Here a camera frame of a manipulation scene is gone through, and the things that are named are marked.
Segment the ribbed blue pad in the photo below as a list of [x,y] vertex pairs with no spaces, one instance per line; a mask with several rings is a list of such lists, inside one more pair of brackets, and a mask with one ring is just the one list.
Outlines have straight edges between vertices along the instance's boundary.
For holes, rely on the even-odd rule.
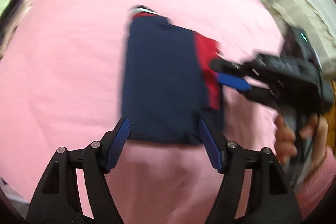
[[244,78],[236,77],[233,75],[218,73],[217,80],[222,85],[229,86],[238,91],[248,91],[252,89],[250,84]]
[[128,138],[129,132],[131,129],[131,124],[128,119],[125,119],[123,124],[121,125],[119,131],[114,137],[114,140],[108,151],[108,161],[105,166],[105,169],[110,172],[118,162],[121,151],[125,145],[125,142]]
[[205,150],[207,151],[212,167],[214,167],[218,171],[222,170],[223,165],[221,152],[217,147],[216,142],[213,139],[203,119],[200,119],[199,121],[199,134],[205,146]]

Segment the human hand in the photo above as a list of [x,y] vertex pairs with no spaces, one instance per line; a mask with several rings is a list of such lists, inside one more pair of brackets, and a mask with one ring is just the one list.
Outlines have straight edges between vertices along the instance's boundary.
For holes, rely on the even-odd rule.
[[[276,142],[274,145],[277,153],[277,159],[281,164],[286,164],[291,157],[297,155],[297,150],[294,145],[296,140],[295,133],[292,129],[286,126],[282,115],[278,115],[274,124],[277,127],[277,131],[275,133]],[[312,137],[315,130],[316,136],[311,155],[311,166],[307,178],[309,178],[319,168],[326,156],[328,123],[325,117],[321,116],[319,122],[317,114],[312,114],[307,125],[300,130],[300,136],[303,139]]]

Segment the folded navy blue clothing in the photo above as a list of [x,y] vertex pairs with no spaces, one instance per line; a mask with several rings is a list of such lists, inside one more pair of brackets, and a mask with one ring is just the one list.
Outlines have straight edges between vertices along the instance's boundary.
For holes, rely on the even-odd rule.
[[201,143],[203,111],[223,129],[223,94],[209,63],[216,41],[169,23],[146,7],[135,9],[127,41],[122,116],[129,139],[163,144]]

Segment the pink fabric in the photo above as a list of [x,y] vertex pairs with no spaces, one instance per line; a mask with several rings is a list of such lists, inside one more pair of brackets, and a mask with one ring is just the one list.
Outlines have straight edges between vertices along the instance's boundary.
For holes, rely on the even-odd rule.
[[328,146],[324,162],[314,175],[305,182],[300,193],[296,196],[304,219],[322,200],[334,180],[335,175],[335,157],[331,148]]
[[[219,41],[227,59],[278,54],[281,34],[258,0],[33,0],[0,65],[0,176],[26,199],[60,146],[84,148],[120,117],[128,10],[146,5]],[[273,149],[274,112],[226,89],[225,135]],[[202,146],[128,142],[107,180],[126,224],[204,223],[222,176]],[[238,215],[244,213],[249,176]],[[89,213],[83,180],[80,195]]]

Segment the pink sleeve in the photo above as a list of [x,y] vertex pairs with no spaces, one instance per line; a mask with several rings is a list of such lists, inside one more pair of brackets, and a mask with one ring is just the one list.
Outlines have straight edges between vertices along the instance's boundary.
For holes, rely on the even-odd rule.
[[303,219],[316,208],[336,174],[336,162],[331,148],[326,149],[325,160],[315,174],[306,181],[296,195]]

